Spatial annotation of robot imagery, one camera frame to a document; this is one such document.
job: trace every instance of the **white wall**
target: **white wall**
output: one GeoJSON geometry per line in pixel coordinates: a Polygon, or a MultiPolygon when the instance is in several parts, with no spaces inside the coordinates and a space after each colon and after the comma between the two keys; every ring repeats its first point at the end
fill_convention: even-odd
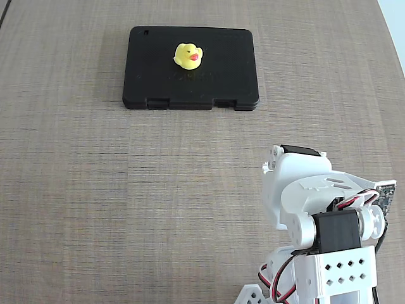
{"type": "Polygon", "coordinates": [[[405,0],[378,0],[405,74],[405,0]]]}

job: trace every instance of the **red wire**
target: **red wire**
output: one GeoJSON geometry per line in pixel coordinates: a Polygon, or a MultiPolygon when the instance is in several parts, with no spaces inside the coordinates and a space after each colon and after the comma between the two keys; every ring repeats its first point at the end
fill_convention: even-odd
{"type": "Polygon", "coordinates": [[[276,276],[274,277],[273,280],[273,287],[271,289],[271,298],[273,300],[274,303],[282,303],[283,301],[285,301],[288,297],[290,297],[294,291],[297,289],[297,286],[294,285],[290,288],[290,290],[287,291],[287,293],[279,298],[276,297],[276,292],[277,292],[277,286],[278,286],[278,281],[280,280],[281,274],[284,271],[284,269],[288,266],[288,264],[294,259],[294,255],[290,256],[285,262],[284,264],[280,267],[280,269],[278,270],[276,276]]]}
{"type": "MultiPolygon", "coordinates": [[[[264,265],[261,267],[261,270],[264,270],[264,269],[267,269],[267,264],[264,264],[264,265]]],[[[269,282],[260,272],[259,272],[259,278],[260,278],[260,281],[262,281],[263,284],[266,285],[266,287],[267,287],[268,289],[271,289],[271,284],[270,284],[270,282],[269,282]]],[[[277,291],[277,296],[281,296],[281,293],[280,293],[279,291],[277,291]]],[[[283,303],[283,304],[290,304],[287,300],[284,300],[282,303],[283,303]]]]}
{"type": "Polygon", "coordinates": [[[369,202],[373,201],[376,197],[377,197],[377,194],[374,194],[371,198],[369,198],[368,200],[366,200],[366,201],[364,202],[364,204],[367,205],[369,202]]]}
{"type": "Polygon", "coordinates": [[[344,203],[343,205],[338,205],[337,208],[341,209],[341,208],[348,207],[348,206],[350,206],[351,204],[353,204],[353,203],[356,201],[356,199],[358,199],[358,198],[359,198],[359,196],[355,196],[355,197],[353,197],[350,201],[347,201],[347,202],[344,203]]]}

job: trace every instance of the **white robot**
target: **white robot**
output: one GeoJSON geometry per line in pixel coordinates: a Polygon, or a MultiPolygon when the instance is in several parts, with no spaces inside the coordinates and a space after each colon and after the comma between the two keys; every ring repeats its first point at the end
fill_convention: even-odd
{"type": "Polygon", "coordinates": [[[270,297],[248,284],[235,304],[378,304],[376,252],[395,188],[395,180],[332,170],[324,152],[274,146],[263,165],[262,199],[292,244],[259,268],[270,297]]]}

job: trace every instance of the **black wire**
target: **black wire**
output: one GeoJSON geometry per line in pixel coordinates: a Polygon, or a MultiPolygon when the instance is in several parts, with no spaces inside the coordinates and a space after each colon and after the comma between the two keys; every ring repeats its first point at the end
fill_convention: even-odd
{"type": "Polygon", "coordinates": [[[1,25],[3,24],[4,18],[6,17],[6,13],[8,11],[8,8],[10,7],[10,3],[11,3],[11,0],[8,0],[7,3],[6,3],[6,6],[4,7],[3,13],[1,14],[1,17],[0,17],[0,29],[1,29],[1,25]]]}
{"type": "MultiPolygon", "coordinates": [[[[271,286],[263,279],[263,277],[260,275],[260,272],[258,273],[258,277],[259,277],[259,280],[268,288],[268,289],[270,289],[270,292],[271,292],[271,286]]],[[[283,304],[289,304],[289,302],[287,302],[287,300],[285,300],[284,302],[282,302],[283,304]]]]}
{"type": "Polygon", "coordinates": [[[373,301],[374,304],[380,304],[380,300],[378,299],[377,287],[373,287],[373,301]]]}
{"type": "Polygon", "coordinates": [[[377,252],[380,250],[382,243],[384,242],[385,239],[385,234],[387,233],[388,230],[388,222],[387,220],[385,220],[385,228],[384,228],[384,232],[382,233],[382,236],[380,237],[380,239],[377,242],[377,245],[375,245],[375,253],[377,254],[377,252]]]}
{"type": "MultiPolygon", "coordinates": [[[[384,242],[387,230],[388,230],[388,222],[387,220],[385,220],[384,232],[382,233],[382,236],[378,240],[377,245],[375,245],[375,254],[377,254],[377,252],[380,250],[381,245],[384,242]]],[[[377,287],[373,287],[373,302],[374,304],[380,304],[380,300],[378,299],[377,287]]]]}
{"type": "Polygon", "coordinates": [[[297,289],[296,285],[294,284],[294,286],[283,296],[281,296],[280,298],[284,298],[282,301],[280,301],[280,299],[277,299],[277,287],[278,287],[278,282],[280,280],[280,277],[283,273],[283,271],[287,268],[287,266],[289,265],[289,263],[296,257],[296,255],[291,255],[285,262],[284,264],[280,267],[280,269],[278,270],[274,280],[273,280],[273,288],[270,290],[270,296],[271,299],[273,300],[274,303],[283,303],[284,300],[287,300],[297,289]]]}

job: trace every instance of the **circuit board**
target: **circuit board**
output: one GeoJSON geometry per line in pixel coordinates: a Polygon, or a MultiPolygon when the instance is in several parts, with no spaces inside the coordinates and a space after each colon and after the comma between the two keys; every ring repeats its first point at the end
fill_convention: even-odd
{"type": "Polygon", "coordinates": [[[392,199],[394,198],[395,184],[377,186],[375,189],[380,193],[380,197],[373,203],[378,205],[386,217],[390,211],[392,199]]]}

